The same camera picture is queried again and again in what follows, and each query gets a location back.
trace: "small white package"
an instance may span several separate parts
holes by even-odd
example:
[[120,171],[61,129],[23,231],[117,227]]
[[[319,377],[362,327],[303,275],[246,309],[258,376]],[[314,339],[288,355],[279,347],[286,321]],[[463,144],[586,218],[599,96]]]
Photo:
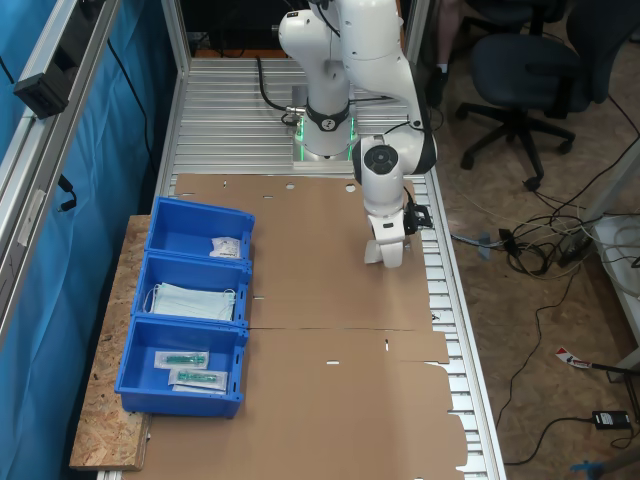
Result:
[[156,352],[153,368],[206,369],[209,366],[209,352]]
[[187,387],[186,385],[178,385],[177,383],[173,386],[172,390],[174,392],[206,393],[207,395],[224,395],[226,393],[222,390],[214,390],[212,388]]
[[212,370],[194,370],[191,368],[176,368],[169,372],[169,385],[180,384],[189,387],[212,388],[227,391],[227,372]]
[[231,237],[212,238],[213,251],[210,257],[240,258],[240,240]]

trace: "person's leg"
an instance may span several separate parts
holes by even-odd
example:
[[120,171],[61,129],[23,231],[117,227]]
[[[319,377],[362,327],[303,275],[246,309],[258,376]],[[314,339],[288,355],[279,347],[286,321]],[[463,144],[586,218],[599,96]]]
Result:
[[442,102],[442,91],[449,79],[449,57],[453,50],[462,17],[462,0],[440,0],[437,22],[438,68],[433,72],[427,85],[427,103],[437,107]]

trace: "wooden board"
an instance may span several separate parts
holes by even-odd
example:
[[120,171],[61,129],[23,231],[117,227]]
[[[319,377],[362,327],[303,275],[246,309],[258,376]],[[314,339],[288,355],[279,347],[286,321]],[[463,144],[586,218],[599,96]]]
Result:
[[151,416],[125,412],[113,388],[129,329],[149,218],[136,216],[129,220],[71,452],[72,468],[142,468]]

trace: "floor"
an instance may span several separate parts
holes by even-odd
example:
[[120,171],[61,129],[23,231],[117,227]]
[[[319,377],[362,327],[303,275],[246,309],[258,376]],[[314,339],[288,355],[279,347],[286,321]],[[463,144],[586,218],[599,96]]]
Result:
[[[546,31],[566,37],[562,23]],[[459,40],[464,43],[465,37]],[[627,44],[616,61],[610,93],[638,125],[639,80],[640,45]],[[465,121],[457,120],[454,112],[462,101],[484,103],[473,87],[469,54],[459,56],[451,66],[442,105],[446,121],[436,134],[440,151],[437,173],[451,231],[472,238],[488,232],[497,239],[498,228],[513,228],[535,214],[551,213],[521,183],[532,176],[532,169],[518,141],[497,141],[478,155],[472,171],[459,168],[465,148],[497,126],[473,114]],[[540,112],[534,116],[543,118]],[[609,100],[553,122],[574,131],[577,138],[573,151],[561,156],[554,150],[560,143],[557,139],[533,134],[546,171],[539,191],[564,200],[614,162],[635,138],[627,120]],[[633,212],[640,206],[638,181],[632,183],[615,211]],[[594,184],[580,197],[581,204],[588,204],[603,184]],[[575,209],[568,213],[574,215]],[[529,239],[549,233],[535,232]],[[542,344],[514,382],[513,401],[498,429],[506,462],[527,458],[544,426],[555,418],[590,417],[591,411],[598,409],[631,411],[624,385],[610,384],[602,372],[571,368],[554,355],[564,346],[582,359],[615,364],[636,347],[597,255],[588,257],[568,275],[543,281],[511,270],[504,253],[492,251],[486,260],[475,247],[458,242],[454,247],[494,419],[508,399],[511,376],[536,344],[535,310],[560,301],[570,276],[577,272],[562,305],[540,313]],[[567,270],[554,266],[547,277]],[[569,466],[617,455],[609,443],[623,435],[627,433],[600,432],[591,425],[562,422],[549,431],[533,461],[507,467],[507,476],[510,480],[584,478],[569,474]],[[639,474],[637,467],[612,478],[637,479]]]

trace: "blue storage bin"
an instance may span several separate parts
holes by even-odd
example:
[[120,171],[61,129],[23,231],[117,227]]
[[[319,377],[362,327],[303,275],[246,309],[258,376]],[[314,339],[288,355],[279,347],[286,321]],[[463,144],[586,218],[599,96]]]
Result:
[[[236,303],[231,321],[206,318],[194,318],[193,320],[246,328],[248,322],[245,317],[245,310],[250,279],[251,269],[242,263],[210,262],[195,258],[147,252],[142,259],[131,314],[148,313],[153,298],[153,293],[149,292],[156,285],[163,282],[180,288],[208,292],[224,292],[227,289],[231,289],[236,292]],[[151,315],[169,320],[176,318],[169,315]]]
[[[115,385],[122,407],[129,412],[233,417],[244,398],[240,380],[248,337],[242,328],[135,315]],[[172,391],[170,370],[153,367],[156,351],[208,351],[208,370],[229,374],[226,394]]]
[[[240,210],[158,197],[145,250],[250,264],[249,244],[255,220],[253,215]],[[211,239],[217,237],[240,240],[241,258],[210,257],[213,250]]]

